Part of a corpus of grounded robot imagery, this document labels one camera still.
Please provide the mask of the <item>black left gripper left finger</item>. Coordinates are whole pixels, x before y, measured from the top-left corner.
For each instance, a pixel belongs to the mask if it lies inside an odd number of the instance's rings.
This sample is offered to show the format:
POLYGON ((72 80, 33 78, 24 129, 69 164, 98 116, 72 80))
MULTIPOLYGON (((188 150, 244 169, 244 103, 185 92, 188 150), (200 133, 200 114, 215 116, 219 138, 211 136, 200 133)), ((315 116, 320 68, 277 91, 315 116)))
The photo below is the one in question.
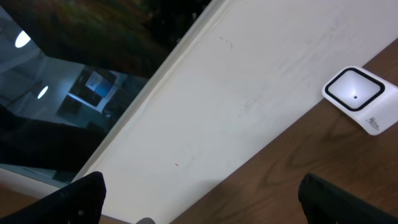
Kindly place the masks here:
POLYGON ((103 175, 95 171, 1 218, 1 224, 98 224, 105 197, 103 175))

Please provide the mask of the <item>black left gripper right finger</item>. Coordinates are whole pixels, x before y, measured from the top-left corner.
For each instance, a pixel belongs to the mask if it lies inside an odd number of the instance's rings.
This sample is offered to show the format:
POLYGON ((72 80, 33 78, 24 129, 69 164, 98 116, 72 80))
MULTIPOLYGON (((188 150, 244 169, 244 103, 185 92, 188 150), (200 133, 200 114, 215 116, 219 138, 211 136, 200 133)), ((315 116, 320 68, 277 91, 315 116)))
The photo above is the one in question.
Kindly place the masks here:
POLYGON ((299 185, 298 200, 308 224, 397 224, 397 217, 311 173, 299 185))

